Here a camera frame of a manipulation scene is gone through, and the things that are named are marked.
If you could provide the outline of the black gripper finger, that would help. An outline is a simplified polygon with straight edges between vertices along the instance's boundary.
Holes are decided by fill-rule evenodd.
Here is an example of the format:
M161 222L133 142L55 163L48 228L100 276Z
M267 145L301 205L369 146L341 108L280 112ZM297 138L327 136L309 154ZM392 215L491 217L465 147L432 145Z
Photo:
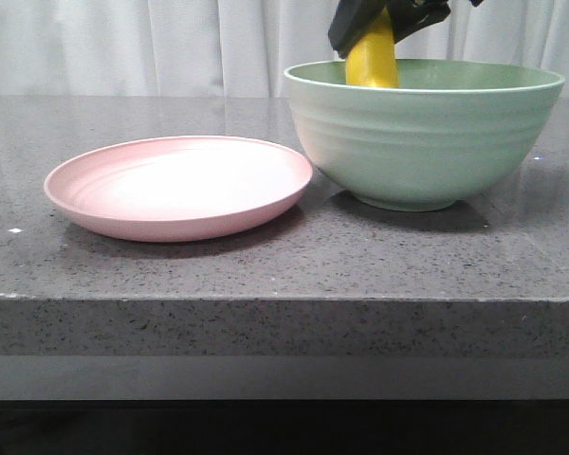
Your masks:
M451 14L448 1L387 1L385 9L391 20L395 43L417 31L443 22Z
M381 0L340 0L327 32L329 43L342 59L364 36L385 8Z

